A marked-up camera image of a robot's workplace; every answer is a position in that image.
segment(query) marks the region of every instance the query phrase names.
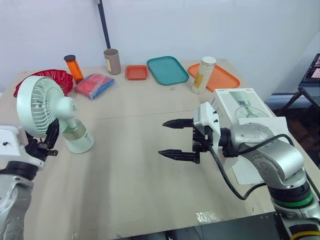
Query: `red bowl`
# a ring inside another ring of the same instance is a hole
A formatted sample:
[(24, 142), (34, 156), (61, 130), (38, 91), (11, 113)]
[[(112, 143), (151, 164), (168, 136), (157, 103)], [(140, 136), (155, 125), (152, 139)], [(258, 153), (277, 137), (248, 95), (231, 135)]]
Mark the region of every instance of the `red bowl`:
[[(57, 70), (57, 69), (49, 69), (44, 71), (39, 71), (34, 74), (31, 74), (30, 76), (43, 76), (53, 79), (63, 90), (63, 93), (65, 96), (70, 93), (74, 83), (73, 83), (73, 77), (69, 73), (67, 73), (64, 70)], [(18, 95), (19, 87), (22, 84), (22, 82), (25, 80), (23, 79), (17, 86), (15, 86), (15, 91), (13, 96), (16, 98)]]

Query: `jar with white lid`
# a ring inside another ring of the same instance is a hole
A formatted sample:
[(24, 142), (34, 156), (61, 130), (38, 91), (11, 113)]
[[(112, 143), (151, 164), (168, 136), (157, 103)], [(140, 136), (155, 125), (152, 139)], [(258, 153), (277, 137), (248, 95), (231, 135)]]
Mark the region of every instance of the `jar with white lid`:
[(217, 60), (212, 56), (204, 56), (202, 58), (192, 85), (192, 92), (195, 94), (203, 94), (205, 92), (216, 62)]

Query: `beige tabletop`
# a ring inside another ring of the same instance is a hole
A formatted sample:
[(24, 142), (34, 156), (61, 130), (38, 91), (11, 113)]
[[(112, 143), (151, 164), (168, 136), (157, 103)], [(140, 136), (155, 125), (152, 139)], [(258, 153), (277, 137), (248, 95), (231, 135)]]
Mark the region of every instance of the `beige tabletop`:
[[(188, 69), (195, 63), (181, 64)], [(240, 87), (250, 87), (226, 59), (217, 64), (237, 77)], [(115, 86), (95, 100), (70, 94), (78, 104), (77, 117), (95, 143), (90, 151), (74, 154), (59, 137), (58, 156), (49, 157), (34, 179), (25, 240), (115, 239), (194, 226), (199, 224), (196, 214), (202, 212), (210, 212), (213, 221), (219, 222), (274, 210), (265, 186), (246, 201), (235, 197), (209, 153), (201, 154), (200, 164), (174, 161), (157, 153), (192, 150), (191, 129), (170, 129), (162, 123), (192, 118), (195, 108), (212, 100), (210, 91), (192, 93), (192, 77), (172, 86), (159, 85), (152, 76), (129, 81), (124, 68), (114, 76)], [(85, 76), (108, 75), (105, 66), (81, 69)], [(0, 123), (19, 123), (12, 94), (16, 84), (33, 72), (21, 73), (0, 98)], [(319, 170), (294, 143), (319, 188)], [(237, 184), (231, 169), (227, 174), (242, 194), (249, 189)]]

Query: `small white fan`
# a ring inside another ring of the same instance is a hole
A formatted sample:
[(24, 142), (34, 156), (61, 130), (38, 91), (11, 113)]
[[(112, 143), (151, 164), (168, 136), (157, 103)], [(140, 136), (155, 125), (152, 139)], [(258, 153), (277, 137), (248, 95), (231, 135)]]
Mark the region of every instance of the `small white fan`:
[(19, 88), (16, 108), (25, 130), (35, 138), (44, 138), (49, 125), (58, 119), (71, 152), (84, 153), (94, 144), (82, 122), (74, 118), (77, 111), (75, 101), (64, 96), (60, 86), (51, 78), (27, 77)]

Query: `black pole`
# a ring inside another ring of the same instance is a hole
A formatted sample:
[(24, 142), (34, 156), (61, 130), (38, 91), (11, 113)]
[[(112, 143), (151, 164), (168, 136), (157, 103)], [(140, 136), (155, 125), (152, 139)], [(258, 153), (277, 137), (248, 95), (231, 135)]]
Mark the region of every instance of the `black pole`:
[(102, 1), (103, 0), (98, 0), (97, 1), (98, 2), (98, 9), (99, 9), (99, 14), (100, 14), (100, 19), (101, 19), (104, 39), (105, 39), (105, 43), (106, 43), (106, 48), (110, 49), (111, 46), (110, 46), (110, 40), (109, 40), (108, 29), (107, 29), (107, 24), (106, 24), (104, 5), (103, 5)]

